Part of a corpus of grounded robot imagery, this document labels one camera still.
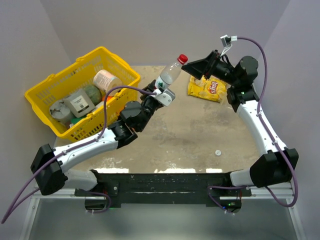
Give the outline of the red label water bottle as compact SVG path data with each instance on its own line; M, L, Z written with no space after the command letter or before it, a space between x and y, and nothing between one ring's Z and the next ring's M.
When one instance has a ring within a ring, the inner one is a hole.
M169 63L155 80L155 87L167 89L179 77L183 65L177 59Z

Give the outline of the red bottle cap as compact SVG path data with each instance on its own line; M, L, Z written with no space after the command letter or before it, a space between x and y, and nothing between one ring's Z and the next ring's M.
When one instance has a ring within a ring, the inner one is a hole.
M180 54L179 57L177 58L178 62L184 65L185 63L188 62L188 57L185 54Z

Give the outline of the wide clear plastic bottle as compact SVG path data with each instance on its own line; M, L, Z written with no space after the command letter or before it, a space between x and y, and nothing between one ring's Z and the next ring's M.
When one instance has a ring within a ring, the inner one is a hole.
M222 109L231 109L231 105L228 102L228 89L231 86L229 84L226 85L225 92L219 94L219 107Z

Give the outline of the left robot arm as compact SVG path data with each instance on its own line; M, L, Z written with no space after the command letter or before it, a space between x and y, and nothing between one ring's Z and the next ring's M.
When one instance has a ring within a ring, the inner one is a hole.
M104 184L98 180L96 171L78 171L73 167L104 152L122 148L142 132L155 111L167 107L175 99L170 89L156 88L150 83L142 93L141 102L129 101L120 112L118 120L110 125L104 124L102 130L76 143L52 148L42 145L30 166L33 179L43 196L56 193L63 188L87 191L99 196Z

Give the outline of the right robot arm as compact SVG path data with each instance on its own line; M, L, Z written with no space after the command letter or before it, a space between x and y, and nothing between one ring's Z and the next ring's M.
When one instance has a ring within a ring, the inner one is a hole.
M245 122L255 139L259 159L247 169L232 171L230 180L223 183L223 192L235 196L241 186L258 188L293 181L297 183L295 167L299 154L289 149L278 137L269 123L253 81L258 75L258 61L252 56L242 57L236 66L222 60L218 51L212 51L206 58L190 62L182 70L200 80L211 76L229 84L227 101L235 113Z

